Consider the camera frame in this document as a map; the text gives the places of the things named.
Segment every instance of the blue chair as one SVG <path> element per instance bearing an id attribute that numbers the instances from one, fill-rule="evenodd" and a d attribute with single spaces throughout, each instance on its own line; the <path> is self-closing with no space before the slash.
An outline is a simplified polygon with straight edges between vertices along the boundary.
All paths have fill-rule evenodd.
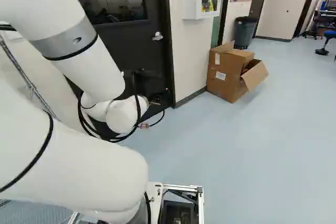
<path id="1" fill-rule="evenodd" d="M 330 39 L 336 39 L 336 31 L 331 31 L 331 30 L 326 31 L 324 33 L 324 36 L 325 38 L 327 38 L 327 40 L 325 41 L 323 48 L 315 50 L 315 53 L 317 53 L 318 55 L 327 55 L 329 53 L 329 51 L 327 51 L 325 47 L 327 46 Z"/>

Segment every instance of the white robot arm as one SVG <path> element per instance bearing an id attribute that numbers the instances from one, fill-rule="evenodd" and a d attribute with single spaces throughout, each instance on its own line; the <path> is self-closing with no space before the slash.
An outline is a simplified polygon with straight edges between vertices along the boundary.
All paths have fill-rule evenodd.
<path id="1" fill-rule="evenodd" d="M 125 82 L 78 0 L 0 0 L 0 20 L 9 22 L 85 92 L 86 113 L 117 133 L 132 130 L 137 120 L 135 97 L 112 102 L 125 90 Z M 143 115 L 149 103 L 138 98 Z M 107 103 L 93 108 L 100 102 Z"/>
<path id="2" fill-rule="evenodd" d="M 82 105 L 94 118 L 119 133 L 132 130 L 135 96 L 113 101 L 125 88 L 122 73 L 77 0 L 0 0 L 0 20 L 85 92 Z M 6 104 L 0 115 L 0 198 L 65 206 L 115 224 L 136 215 L 148 182 L 140 154 L 71 130 L 4 81 L 0 87 Z M 138 98 L 143 114 L 148 102 Z"/>

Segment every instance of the cardboard box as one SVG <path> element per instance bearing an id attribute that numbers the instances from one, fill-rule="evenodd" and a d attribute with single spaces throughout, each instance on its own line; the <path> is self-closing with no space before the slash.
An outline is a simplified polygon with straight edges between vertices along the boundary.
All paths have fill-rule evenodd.
<path id="1" fill-rule="evenodd" d="M 254 59 L 253 52 L 233 47 L 232 41 L 210 50 L 207 75 L 207 90 L 230 103 L 253 91 L 268 76 L 264 63 Z"/>

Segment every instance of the cable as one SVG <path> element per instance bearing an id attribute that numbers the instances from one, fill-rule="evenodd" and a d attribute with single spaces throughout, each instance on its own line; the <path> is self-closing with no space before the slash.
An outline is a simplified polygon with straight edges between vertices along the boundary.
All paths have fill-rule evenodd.
<path id="1" fill-rule="evenodd" d="M 148 224 L 152 224 L 152 213 L 151 213 L 151 205 L 150 201 L 148 199 L 147 192 L 145 192 L 145 200 L 146 200 L 146 205 L 147 205 L 147 217 L 148 217 Z"/>
<path id="2" fill-rule="evenodd" d="M 161 118 L 159 120 L 157 120 L 155 123 L 150 124 L 149 127 L 153 127 L 154 125 L 157 125 L 158 123 L 160 123 L 162 121 L 162 119 L 164 118 L 164 112 L 165 111 L 163 110 Z"/>
<path id="3" fill-rule="evenodd" d="M 132 84 L 131 85 L 132 86 L 132 91 L 133 91 L 133 94 L 134 94 L 134 97 L 135 97 L 135 103 L 136 103 L 137 113 L 138 113 L 138 116 L 137 116 L 137 119 L 136 119 L 137 121 L 136 121 L 136 124 L 134 125 L 132 131 L 130 133 L 128 133 L 127 135 L 122 136 L 122 137 L 111 137 L 109 135 L 105 135 L 103 133 L 100 133 L 100 132 L 96 131 L 93 127 L 91 127 L 91 125 L 86 121 L 86 119 L 83 116 L 83 113 L 82 113 L 82 110 L 81 110 L 81 104 L 80 104 L 81 97 L 84 93 L 82 91 L 81 94 L 80 94 L 80 97 L 78 99 L 77 110 L 78 110 L 79 122 L 80 122 L 81 126 L 83 127 L 83 129 L 85 130 L 86 133 L 88 133 L 90 136 L 96 137 L 89 131 L 89 130 L 91 130 L 95 134 L 100 135 L 102 138 L 106 138 L 106 139 L 103 139 L 103 140 L 105 140 L 107 142 L 119 143 L 119 142 L 125 140 L 126 138 L 128 138 L 129 136 L 131 136 L 137 130 L 137 128 L 138 128 L 137 125 L 140 123 L 140 119 L 141 119 L 141 108 L 140 108 L 140 102 L 139 102 L 139 98 L 138 98 L 137 91 L 136 91 L 137 89 L 136 89 L 136 85 L 135 85 L 135 73 L 134 72 L 132 72 L 131 84 Z"/>
<path id="4" fill-rule="evenodd" d="M 46 150 L 46 148 L 47 148 L 47 146 L 50 142 L 50 139 L 51 139 L 51 136 L 53 135 L 53 130 L 54 130 L 54 120 L 49 113 L 47 113 L 47 115 L 49 117 L 49 130 L 48 130 L 47 136 L 46 136 L 40 150 L 38 151 L 36 156 L 30 161 L 30 163 L 26 166 L 26 168 L 24 168 L 24 170 L 19 173 L 19 175 L 17 175 L 8 184 L 6 184 L 5 186 L 0 188 L 0 193 L 7 190 L 8 188 L 10 188 L 14 184 L 16 184 L 20 179 L 22 179 L 30 171 L 30 169 L 32 169 L 34 167 L 34 165 L 36 165 L 36 163 L 39 161 L 39 159 L 43 155 L 44 151 Z"/>

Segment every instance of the black trash bin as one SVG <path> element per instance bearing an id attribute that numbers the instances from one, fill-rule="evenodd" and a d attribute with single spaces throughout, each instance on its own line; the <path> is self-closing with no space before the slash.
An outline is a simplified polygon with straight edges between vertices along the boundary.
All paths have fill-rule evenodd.
<path id="1" fill-rule="evenodd" d="M 235 22 L 235 48 L 246 49 L 251 44 L 258 18 L 238 17 Z"/>

